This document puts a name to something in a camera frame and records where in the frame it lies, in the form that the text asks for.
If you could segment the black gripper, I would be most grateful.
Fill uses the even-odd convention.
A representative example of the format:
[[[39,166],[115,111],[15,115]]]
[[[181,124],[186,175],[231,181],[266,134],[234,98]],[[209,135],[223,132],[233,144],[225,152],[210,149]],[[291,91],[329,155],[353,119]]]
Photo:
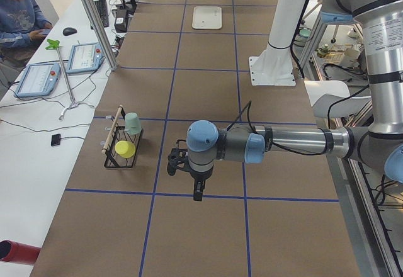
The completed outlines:
[[[195,180],[193,187],[193,200],[202,201],[203,189],[205,187],[206,180],[212,175],[212,170],[209,169],[203,172],[191,170],[190,175]]]

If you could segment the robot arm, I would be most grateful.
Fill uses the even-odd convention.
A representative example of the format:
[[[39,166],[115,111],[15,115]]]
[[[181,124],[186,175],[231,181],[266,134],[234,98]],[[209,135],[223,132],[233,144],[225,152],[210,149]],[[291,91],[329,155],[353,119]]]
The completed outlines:
[[[271,150],[332,154],[402,181],[402,0],[323,0],[322,10],[333,20],[352,18],[362,27],[372,124],[329,130],[233,123],[219,129],[206,120],[193,122],[184,166],[194,180],[194,200],[202,200],[215,161],[257,164]]]

